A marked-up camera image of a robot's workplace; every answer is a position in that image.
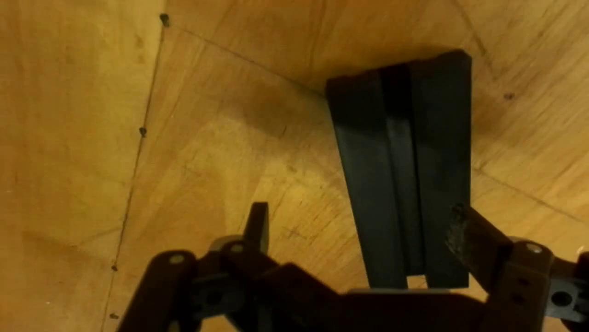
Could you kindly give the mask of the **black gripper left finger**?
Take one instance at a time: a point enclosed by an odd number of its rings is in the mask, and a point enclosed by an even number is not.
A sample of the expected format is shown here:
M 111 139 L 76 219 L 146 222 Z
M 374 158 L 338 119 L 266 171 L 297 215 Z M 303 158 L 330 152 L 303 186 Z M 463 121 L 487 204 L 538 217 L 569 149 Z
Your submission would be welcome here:
M 201 332 L 227 317 L 240 332 L 354 332 L 363 315 L 343 294 L 295 263 L 268 254 L 269 204 L 253 202 L 246 230 L 220 237 L 198 257 L 177 248 L 157 254 L 119 332 Z

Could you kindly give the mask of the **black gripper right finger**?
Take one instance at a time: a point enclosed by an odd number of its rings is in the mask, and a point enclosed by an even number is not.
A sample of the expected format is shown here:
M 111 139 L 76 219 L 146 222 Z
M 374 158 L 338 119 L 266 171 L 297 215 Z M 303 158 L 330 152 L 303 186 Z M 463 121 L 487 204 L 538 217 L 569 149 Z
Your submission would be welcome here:
M 547 245 L 511 237 L 472 206 L 453 208 L 448 248 L 488 293 L 477 332 L 542 332 L 557 317 L 589 332 L 589 252 L 575 261 Z

